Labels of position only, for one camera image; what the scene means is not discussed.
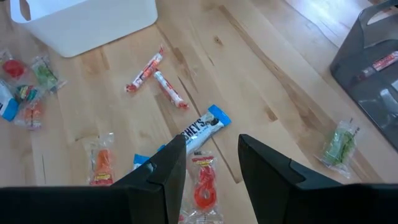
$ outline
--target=light wood surface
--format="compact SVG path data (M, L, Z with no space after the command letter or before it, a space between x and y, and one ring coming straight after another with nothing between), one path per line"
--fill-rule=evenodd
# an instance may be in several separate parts
M153 25L73 58L62 58L11 22L0 3L0 47L30 61L50 54L67 80L47 98L44 126L28 133L0 121L1 185L83 185L84 137L114 132L116 177L135 153L151 156L217 104L232 124L203 149L219 155L226 223L255 223L240 172L238 134L247 133L344 184L397 182L398 154L331 77L328 66L366 0L158 0ZM388 12L377 15L387 16ZM190 104L171 105L154 79L123 92L165 46L159 69ZM354 118L358 150L346 179L319 153L336 124Z

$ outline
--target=small candy bag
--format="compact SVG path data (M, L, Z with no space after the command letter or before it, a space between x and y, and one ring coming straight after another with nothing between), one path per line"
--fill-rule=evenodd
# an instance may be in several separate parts
M29 130L36 130L42 127L42 117L44 113L44 97L37 97L23 109L19 110L14 119L14 124L25 127Z
M87 178L90 185L107 186L114 183L114 156L111 150L113 142L113 133L85 139L83 144L90 160L90 174Z
M67 83L66 80L53 72L48 55L34 58L31 67L39 85L52 93L56 93Z
M25 64L20 60L14 59L8 49L0 51L0 65L6 76L15 80L20 79L28 71Z
M323 155L319 157L328 168L338 171L349 178L349 162L356 148L356 135L359 128L354 127L352 120L340 121L331 141L325 145Z
M193 181L193 188L189 196L191 209L186 211L188 215L185 218L185 223L224 223L217 200L216 158L213 153L211 151L195 151L189 158L187 166Z

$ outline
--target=green candy packet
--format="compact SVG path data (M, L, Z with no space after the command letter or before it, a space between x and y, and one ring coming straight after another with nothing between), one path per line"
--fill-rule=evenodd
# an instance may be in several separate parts
M351 124L340 121L331 141L324 147L323 155L319 158L324 165L338 171L345 177L349 178L349 162L356 148L355 136L359 132L359 128L355 128Z
M64 79L61 79L58 75L54 74L48 56L36 57L32 64L33 72L39 82L40 86L43 86L52 93L56 93L61 87L66 84Z

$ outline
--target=white plastic bin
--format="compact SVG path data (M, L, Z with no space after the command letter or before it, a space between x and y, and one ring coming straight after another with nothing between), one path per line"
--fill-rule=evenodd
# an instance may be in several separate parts
M87 50L153 24L155 0L27 0L31 20L11 0L11 18L64 57Z

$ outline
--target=red gummy candy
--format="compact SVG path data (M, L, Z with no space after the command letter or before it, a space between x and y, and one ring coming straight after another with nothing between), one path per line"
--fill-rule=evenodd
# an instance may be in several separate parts
M25 66L17 60L8 60L2 65L2 69L6 71L12 78L19 78L25 71Z

